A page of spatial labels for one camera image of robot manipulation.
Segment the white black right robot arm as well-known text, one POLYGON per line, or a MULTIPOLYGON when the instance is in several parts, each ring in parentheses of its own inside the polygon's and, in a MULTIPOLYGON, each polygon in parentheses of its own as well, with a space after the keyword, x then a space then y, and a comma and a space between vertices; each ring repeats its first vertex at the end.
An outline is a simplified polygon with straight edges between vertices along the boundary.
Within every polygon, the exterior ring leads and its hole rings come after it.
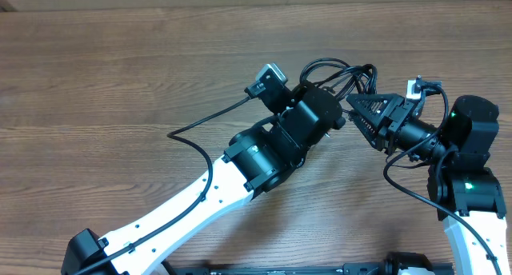
POLYGON ((430 95, 352 94, 347 98, 350 119, 373 148, 391 158, 385 180, 437 210, 458 273, 508 274, 505 198, 486 167, 499 109, 485 98, 464 95, 445 108, 440 126, 434 127, 420 120, 430 95), (390 168, 404 157, 416 168, 428 166, 426 197, 391 178, 390 168))

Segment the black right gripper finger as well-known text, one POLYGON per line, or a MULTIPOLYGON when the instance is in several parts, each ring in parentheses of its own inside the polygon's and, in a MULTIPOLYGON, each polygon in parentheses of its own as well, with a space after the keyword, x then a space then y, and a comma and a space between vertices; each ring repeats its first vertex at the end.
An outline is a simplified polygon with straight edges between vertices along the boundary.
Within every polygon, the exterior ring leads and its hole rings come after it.
POLYGON ((380 149, 378 143, 379 118, 375 116, 365 118, 361 114, 352 114, 351 121, 374 149, 380 149))
POLYGON ((388 107, 402 103, 398 94, 351 94, 346 98, 354 112, 366 115, 382 114, 388 107))

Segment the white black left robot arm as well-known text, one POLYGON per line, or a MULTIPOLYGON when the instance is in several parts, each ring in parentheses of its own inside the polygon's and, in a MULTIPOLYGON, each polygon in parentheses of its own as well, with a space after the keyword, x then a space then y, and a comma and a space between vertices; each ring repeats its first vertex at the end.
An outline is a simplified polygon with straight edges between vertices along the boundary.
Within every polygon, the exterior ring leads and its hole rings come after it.
POLYGON ((332 92, 312 85, 286 91, 281 109, 236 134, 206 172, 138 220, 99 237, 84 229, 68 243, 63 274, 150 274, 201 229, 300 168, 310 147, 345 120, 332 92))

